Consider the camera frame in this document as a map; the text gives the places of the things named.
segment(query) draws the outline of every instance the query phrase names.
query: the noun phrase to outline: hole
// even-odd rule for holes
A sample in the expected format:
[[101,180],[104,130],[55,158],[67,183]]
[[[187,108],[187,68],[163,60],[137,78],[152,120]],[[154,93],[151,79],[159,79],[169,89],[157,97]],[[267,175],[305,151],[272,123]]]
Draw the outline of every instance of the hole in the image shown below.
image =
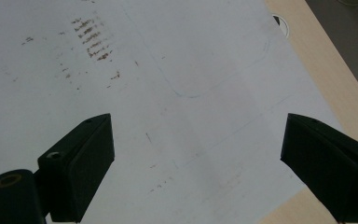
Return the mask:
[[279,16],[277,14],[272,14],[272,16],[275,19],[275,21],[278,23],[278,26],[281,28],[283,34],[286,36],[286,38],[288,38],[290,30],[287,21],[282,16]]
[[47,158],[57,160],[61,156],[60,152],[50,152]]
[[7,175],[0,179],[0,189],[7,188],[19,182],[21,180],[21,175],[14,174],[14,175]]

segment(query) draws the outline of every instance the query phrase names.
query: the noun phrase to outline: wooden table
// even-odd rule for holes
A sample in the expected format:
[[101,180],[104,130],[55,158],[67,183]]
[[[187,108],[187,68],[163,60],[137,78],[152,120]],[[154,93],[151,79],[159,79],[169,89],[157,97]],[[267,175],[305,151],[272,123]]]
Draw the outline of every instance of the wooden table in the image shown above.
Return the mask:
[[[271,13],[284,17],[289,41],[330,104],[345,134],[358,141],[358,82],[305,0],[266,0]],[[309,189],[260,221],[274,223],[336,223]]]

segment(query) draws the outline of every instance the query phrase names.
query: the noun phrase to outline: paper sheet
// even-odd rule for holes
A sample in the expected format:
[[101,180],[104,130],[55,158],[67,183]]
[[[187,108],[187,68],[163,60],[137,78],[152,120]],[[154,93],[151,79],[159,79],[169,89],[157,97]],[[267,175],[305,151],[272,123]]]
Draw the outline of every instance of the paper sheet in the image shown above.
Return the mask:
[[82,223],[256,223],[304,187],[289,112],[339,128],[262,0],[0,1],[0,174],[112,115]]

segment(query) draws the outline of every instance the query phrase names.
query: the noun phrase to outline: smudge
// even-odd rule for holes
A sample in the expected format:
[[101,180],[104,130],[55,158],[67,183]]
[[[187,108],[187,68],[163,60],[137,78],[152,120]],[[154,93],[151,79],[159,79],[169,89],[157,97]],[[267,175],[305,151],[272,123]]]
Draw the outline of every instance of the smudge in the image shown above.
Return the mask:
[[150,137],[149,137],[149,134],[148,133],[146,133],[146,136],[147,136],[147,139],[149,139],[149,142],[150,143],[152,143],[152,140],[150,139]]
[[74,21],[72,21],[72,24],[75,24],[75,23],[80,22],[80,21],[81,21],[81,18],[75,19]]
[[34,39],[33,39],[32,37],[28,36],[28,37],[25,39],[26,42],[22,43],[22,45],[25,45],[26,43],[29,43],[29,42],[31,42],[31,41],[33,41],[33,40],[34,40]]
[[108,55],[109,55],[108,53],[105,53],[103,56],[99,57],[99,58],[97,59],[97,61],[100,61],[100,60],[102,60],[102,59],[106,59],[106,57],[107,57]]
[[77,28],[75,28],[75,31],[77,32],[77,31],[79,31],[80,29],[82,29],[82,28],[84,28],[84,27],[86,27],[89,23],[94,23],[94,20],[86,20],[86,21],[81,21],[81,24],[80,24],[80,26],[78,26]]
[[90,49],[87,49],[87,52],[89,53],[89,56],[92,58],[92,56],[97,55],[101,50],[104,50],[104,49],[105,49],[105,47],[103,47],[93,53],[90,52]]
[[90,27],[89,29],[85,30],[85,31],[84,31],[84,34],[86,35],[86,34],[88,34],[88,33],[91,32],[91,31],[92,31],[92,27]]
[[95,47],[97,47],[98,45],[100,45],[101,44],[101,40],[100,41],[98,41],[97,43],[95,43],[95,44],[92,44],[90,47],[89,47],[89,49],[92,49],[92,48],[95,48]]
[[116,78],[120,78],[120,72],[119,71],[116,71],[116,76],[113,77],[113,79],[116,79]]
[[89,38],[87,38],[85,41],[83,41],[83,44],[89,43],[92,38],[95,38],[95,37],[97,37],[97,36],[100,35],[100,34],[101,34],[100,32],[97,32],[97,33],[94,33],[94,34],[90,35]]

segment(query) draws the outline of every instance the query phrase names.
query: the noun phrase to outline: light wood surface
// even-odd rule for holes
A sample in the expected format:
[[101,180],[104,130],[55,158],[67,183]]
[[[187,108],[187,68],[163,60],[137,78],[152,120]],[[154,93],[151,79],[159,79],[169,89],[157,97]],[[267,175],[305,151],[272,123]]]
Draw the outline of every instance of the light wood surface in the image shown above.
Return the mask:
[[[304,0],[266,0],[271,13],[284,17],[289,41],[330,104],[345,134],[358,141],[358,82]],[[278,207],[261,224],[336,223],[309,189]]]

